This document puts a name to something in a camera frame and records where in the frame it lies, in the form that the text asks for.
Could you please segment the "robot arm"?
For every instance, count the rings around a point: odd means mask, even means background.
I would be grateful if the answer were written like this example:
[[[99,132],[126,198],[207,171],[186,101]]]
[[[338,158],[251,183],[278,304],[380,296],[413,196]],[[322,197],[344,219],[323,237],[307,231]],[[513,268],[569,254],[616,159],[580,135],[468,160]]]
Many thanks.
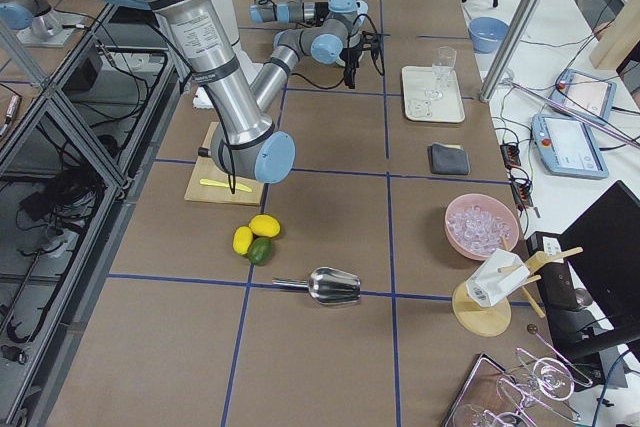
[[[305,56],[325,65],[340,63],[343,81],[352,87],[364,46],[379,44],[378,35],[361,29],[368,13],[362,0],[254,0],[250,14],[256,22],[277,21],[291,27],[277,34],[269,60],[248,79],[213,0],[101,1],[150,10],[165,20],[168,42],[218,114],[220,124],[209,149],[212,161],[230,178],[261,183],[282,181],[294,163],[292,137],[277,129],[267,110],[296,64]]]
[[[321,26],[329,14],[327,2],[303,2],[288,0],[253,0],[250,17],[255,23],[278,22],[303,27]]]

